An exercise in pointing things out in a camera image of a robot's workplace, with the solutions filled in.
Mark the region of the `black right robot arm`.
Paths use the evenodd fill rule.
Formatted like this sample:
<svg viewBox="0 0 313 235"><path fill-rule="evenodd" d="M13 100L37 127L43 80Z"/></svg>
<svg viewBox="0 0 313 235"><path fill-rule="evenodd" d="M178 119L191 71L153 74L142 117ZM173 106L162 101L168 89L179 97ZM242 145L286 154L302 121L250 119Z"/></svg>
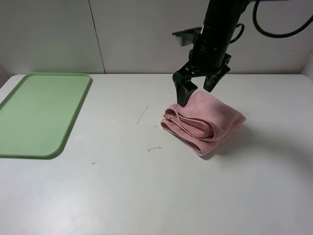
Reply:
<svg viewBox="0 0 313 235"><path fill-rule="evenodd" d="M173 33L182 46L193 45L187 63L173 74L180 106L186 106L198 88L192 83L192 78L204 76L203 88L211 92L230 72L228 63L231 55L226 50L243 34L245 26L238 21L249 3L248 0L211 0L202 27Z"/></svg>

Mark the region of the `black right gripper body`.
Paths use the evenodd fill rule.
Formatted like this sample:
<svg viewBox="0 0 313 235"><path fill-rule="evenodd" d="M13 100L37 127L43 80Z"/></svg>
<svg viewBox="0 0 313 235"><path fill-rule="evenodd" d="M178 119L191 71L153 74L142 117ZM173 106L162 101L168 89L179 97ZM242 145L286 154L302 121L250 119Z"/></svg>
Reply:
<svg viewBox="0 0 313 235"><path fill-rule="evenodd" d="M228 66L231 56L225 47L211 45L201 33L189 51L187 63L173 74L173 77L193 78L217 74L223 66Z"/></svg>

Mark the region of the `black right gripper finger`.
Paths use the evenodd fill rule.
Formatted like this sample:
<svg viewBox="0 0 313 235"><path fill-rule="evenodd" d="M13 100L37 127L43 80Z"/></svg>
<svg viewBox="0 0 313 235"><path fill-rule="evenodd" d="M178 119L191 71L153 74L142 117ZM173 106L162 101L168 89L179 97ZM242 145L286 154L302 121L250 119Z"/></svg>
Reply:
<svg viewBox="0 0 313 235"><path fill-rule="evenodd" d="M212 92L219 81L230 72L230 68L228 66L223 66L222 69L217 74L211 74L206 76L203 88L207 92Z"/></svg>
<svg viewBox="0 0 313 235"><path fill-rule="evenodd" d="M191 78L173 77L173 82L176 88L177 104L185 107L198 87L191 81Z"/></svg>

